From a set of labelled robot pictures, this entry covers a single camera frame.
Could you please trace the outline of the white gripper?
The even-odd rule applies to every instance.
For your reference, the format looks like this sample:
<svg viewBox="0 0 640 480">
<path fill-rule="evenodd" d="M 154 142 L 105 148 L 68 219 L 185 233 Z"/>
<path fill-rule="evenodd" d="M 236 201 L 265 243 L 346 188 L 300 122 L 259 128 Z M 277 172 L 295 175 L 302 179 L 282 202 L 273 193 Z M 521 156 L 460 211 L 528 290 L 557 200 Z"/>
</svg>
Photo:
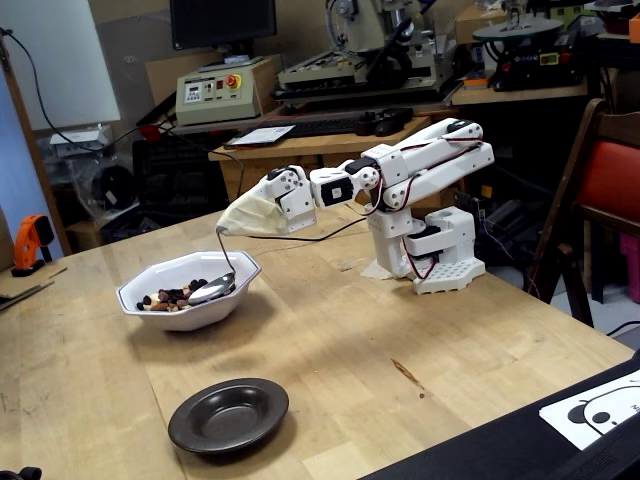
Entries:
<svg viewBox="0 0 640 480">
<path fill-rule="evenodd" d="M 248 193 L 275 201 L 284 218 L 284 233 L 294 233 L 316 223 L 310 182 L 300 166 L 272 170 L 267 179 L 261 179 Z"/>
</svg>

